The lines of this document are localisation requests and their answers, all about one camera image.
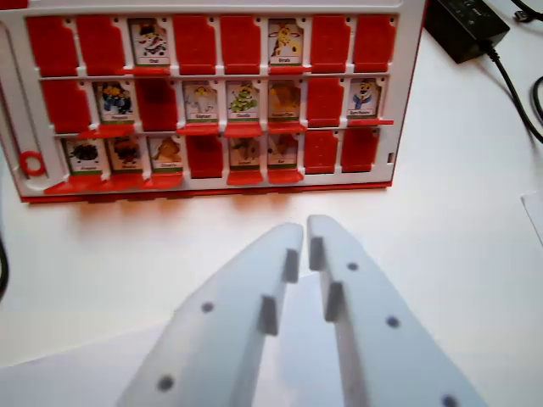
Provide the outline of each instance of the power cord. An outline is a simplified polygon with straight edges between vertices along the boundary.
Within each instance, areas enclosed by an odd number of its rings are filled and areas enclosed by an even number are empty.
[[[543,21],[543,13],[538,13],[530,6],[527,6],[520,0],[511,0],[515,5],[520,8],[520,11],[515,12],[515,19],[520,23],[529,23],[533,20]]]
[[[530,121],[528,115],[526,114],[523,104],[518,97],[517,90],[512,84],[511,78],[509,78],[506,69],[501,64],[500,55],[498,55],[498,52],[490,44],[483,45],[481,49],[486,52],[492,62],[494,62],[495,65],[498,67],[501,76],[503,76],[503,80],[506,82],[507,88],[509,88],[512,102],[515,105],[515,108],[517,108],[518,115],[522,119],[524,125],[532,133],[532,135],[534,135],[537,141],[543,144],[543,136],[541,135],[541,133],[538,132],[538,130],[535,128],[534,124]],[[534,103],[535,112],[539,115],[539,119],[543,122],[543,109],[541,108],[540,97],[538,94],[541,82],[543,82],[543,76],[535,81],[534,85],[532,86],[531,97],[532,102]]]

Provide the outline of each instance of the white table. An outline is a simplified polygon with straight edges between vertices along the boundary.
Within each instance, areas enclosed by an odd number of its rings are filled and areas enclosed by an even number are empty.
[[[515,7],[495,3],[514,25]],[[497,48],[526,103],[542,39],[532,24]],[[359,237],[489,405],[540,406],[543,248],[520,196],[543,189],[543,149],[501,83],[488,59],[455,65],[424,32],[388,190],[28,205],[4,168],[0,365],[163,321],[261,233],[320,210]]]

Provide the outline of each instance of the red ring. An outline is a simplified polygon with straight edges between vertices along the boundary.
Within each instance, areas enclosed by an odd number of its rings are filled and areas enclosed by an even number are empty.
[[[37,170],[31,170],[26,162],[27,159],[37,159],[40,163],[40,168]],[[41,154],[36,153],[35,151],[25,151],[19,156],[19,165],[25,174],[28,176],[42,176],[45,174],[45,164],[43,163],[43,157]]]

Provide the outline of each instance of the screw hole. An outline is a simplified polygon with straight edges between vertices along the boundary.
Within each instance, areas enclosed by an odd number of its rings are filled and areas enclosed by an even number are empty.
[[[170,375],[162,376],[157,383],[157,387],[161,392],[167,392],[173,387],[173,377]]]
[[[444,405],[444,407],[458,407],[460,405],[454,397],[449,396],[449,395],[444,396],[441,402]]]
[[[215,306],[213,305],[213,303],[202,304],[202,311],[204,311],[205,314],[207,314],[208,312],[211,312],[214,308]]]
[[[398,326],[400,326],[400,321],[398,321],[398,318],[396,318],[395,316],[390,316],[389,318],[387,318],[387,325],[391,328],[397,328]]]

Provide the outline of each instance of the black character picture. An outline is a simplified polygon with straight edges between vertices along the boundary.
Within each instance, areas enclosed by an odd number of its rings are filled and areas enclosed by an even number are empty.
[[[128,25],[135,65],[170,64],[166,30],[159,25],[157,19],[130,19]]]

